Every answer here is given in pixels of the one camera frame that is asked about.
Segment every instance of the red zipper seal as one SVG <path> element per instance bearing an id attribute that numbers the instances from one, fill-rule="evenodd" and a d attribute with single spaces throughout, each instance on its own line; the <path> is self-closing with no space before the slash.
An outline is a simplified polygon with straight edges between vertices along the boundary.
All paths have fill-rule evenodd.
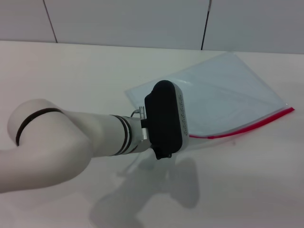
<path id="1" fill-rule="evenodd" d="M 237 131 L 235 132 L 230 132 L 230 133 L 227 133 L 227 134 L 220 134 L 220 135 L 214 135 L 214 136 L 196 136 L 196 135 L 190 135 L 191 138 L 197 138 L 197 139 L 218 139 L 218 138 L 224 138 L 224 137 L 229 137 L 229 136 L 233 136 L 233 135 L 236 135 L 236 134 L 241 134 L 241 133 L 245 133 L 245 132 L 249 132 L 249 131 L 252 131 L 256 128 L 259 128 L 259 127 L 262 127 L 270 122 L 273 122 L 274 120 L 288 114 L 288 113 L 291 113 L 293 112 L 295 109 L 290 107 L 290 108 L 287 108 L 287 109 L 284 109 L 270 117 L 267 117 L 266 119 L 264 120 L 261 120 L 259 122 L 256 122 L 252 125 L 249 125 L 247 127 L 244 127 L 242 129 L 238 129 Z"/>

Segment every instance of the ziplock bag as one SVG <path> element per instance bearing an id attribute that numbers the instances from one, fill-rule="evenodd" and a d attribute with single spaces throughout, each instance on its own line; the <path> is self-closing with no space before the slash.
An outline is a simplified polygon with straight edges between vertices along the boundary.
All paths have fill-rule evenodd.
<path id="1" fill-rule="evenodd" d="M 126 91 L 134 107 L 144 106 L 144 98 L 164 79 L 183 92 L 190 137 L 215 139 L 244 133 L 294 110 L 234 53 Z"/>

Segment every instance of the cable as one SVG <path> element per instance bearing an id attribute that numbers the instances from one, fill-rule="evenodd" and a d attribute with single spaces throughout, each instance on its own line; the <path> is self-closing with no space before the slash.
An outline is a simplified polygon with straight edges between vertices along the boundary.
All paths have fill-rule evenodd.
<path id="1" fill-rule="evenodd" d="M 132 112 L 131 117 L 133 117 L 134 114 L 137 114 L 137 113 L 140 113 L 140 110 L 139 110 L 139 109 L 136 109 L 134 112 Z"/>

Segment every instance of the plastic bag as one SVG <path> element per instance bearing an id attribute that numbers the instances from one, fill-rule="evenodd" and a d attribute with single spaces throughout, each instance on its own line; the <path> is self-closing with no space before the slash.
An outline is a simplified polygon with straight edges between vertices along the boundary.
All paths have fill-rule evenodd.
<path id="1" fill-rule="evenodd" d="M 134 107 L 144 106 L 144 98 L 164 79 L 181 88 L 190 136 L 196 138 L 244 133 L 294 110 L 234 53 L 126 91 Z"/>

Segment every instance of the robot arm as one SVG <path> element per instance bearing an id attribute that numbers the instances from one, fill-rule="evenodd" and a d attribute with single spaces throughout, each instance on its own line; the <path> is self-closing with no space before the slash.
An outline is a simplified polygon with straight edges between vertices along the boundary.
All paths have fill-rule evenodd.
<path id="1" fill-rule="evenodd" d="M 179 118 L 157 121 L 151 101 L 153 96 L 146 101 L 147 119 L 68 112 L 44 99 L 21 104 L 8 122 L 9 136 L 18 147 L 0 151 L 0 193 L 65 182 L 80 174 L 92 157 L 150 147 L 158 159 L 170 157 L 187 144 L 188 132 L 181 121 L 184 112 L 178 111 L 176 98 L 175 110 L 170 107 L 165 112 L 180 114 Z"/>

